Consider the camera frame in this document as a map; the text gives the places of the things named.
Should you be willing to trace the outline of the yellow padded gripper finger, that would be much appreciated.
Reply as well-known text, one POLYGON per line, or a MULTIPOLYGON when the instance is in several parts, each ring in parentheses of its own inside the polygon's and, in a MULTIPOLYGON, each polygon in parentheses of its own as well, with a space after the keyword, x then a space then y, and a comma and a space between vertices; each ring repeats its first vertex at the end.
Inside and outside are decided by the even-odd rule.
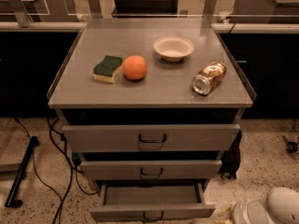
POLYGON ((221 210, 215 217, 216 224, 232 224, 231 220, 231 207, 221 210))

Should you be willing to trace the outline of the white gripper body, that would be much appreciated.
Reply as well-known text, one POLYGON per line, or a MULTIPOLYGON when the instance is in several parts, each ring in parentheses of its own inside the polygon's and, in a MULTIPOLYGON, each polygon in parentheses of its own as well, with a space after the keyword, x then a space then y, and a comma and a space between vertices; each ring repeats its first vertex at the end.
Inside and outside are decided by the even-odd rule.
POLYGON ((275 224, 264 200, 243 200, 231 212, 232 224, 275 224))

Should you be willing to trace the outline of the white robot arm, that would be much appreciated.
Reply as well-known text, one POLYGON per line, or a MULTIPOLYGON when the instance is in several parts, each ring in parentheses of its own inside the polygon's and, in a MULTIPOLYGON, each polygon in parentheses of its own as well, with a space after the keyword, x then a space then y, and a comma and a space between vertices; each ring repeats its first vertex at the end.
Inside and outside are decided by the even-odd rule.
POLYGON ((272 188, 263 199, 237 202, 216 224, 299 224, 299 193, 272 188))

